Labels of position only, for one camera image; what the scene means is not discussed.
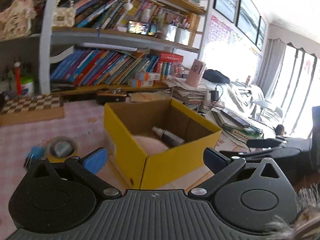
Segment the white bottle cap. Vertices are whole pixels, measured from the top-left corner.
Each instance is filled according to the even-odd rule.
[[[161,137],[161,135],[164,133],[164,130],[161,129],[161,128],[157,128],[157,127],[153,127],[152,130],[158,135]]]

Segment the power adapter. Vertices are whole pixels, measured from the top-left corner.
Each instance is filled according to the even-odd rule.
[[[216,89],[216,90],[210,91],[210,93],[211,93],[211,101],[218,101],[219,91]]]

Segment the fur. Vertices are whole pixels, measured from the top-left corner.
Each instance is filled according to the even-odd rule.
[[[296,194],[297,217],[292,225],[280,217],[267,225],[272,231],[269,240],[313,240],[320,236],[320,194],[319,187],[313,184],[302,188]]]

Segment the curtain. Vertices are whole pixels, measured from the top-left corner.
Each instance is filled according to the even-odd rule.
[[[279,78],[284,52],[287,44],[280,39],[267,40],[257,85],[261,88],[265,99],[269,99]]]

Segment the yellow cardboard box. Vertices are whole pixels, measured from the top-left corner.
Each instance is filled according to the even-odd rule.
[[[148,156],[133,135],[157,138],[152,127],[168,130],[185,144]],[[203,151],[215,147],[222,129],[174,99],[104,106],[104,129],[114,158],[134,189],[156,189],[201,167]]]

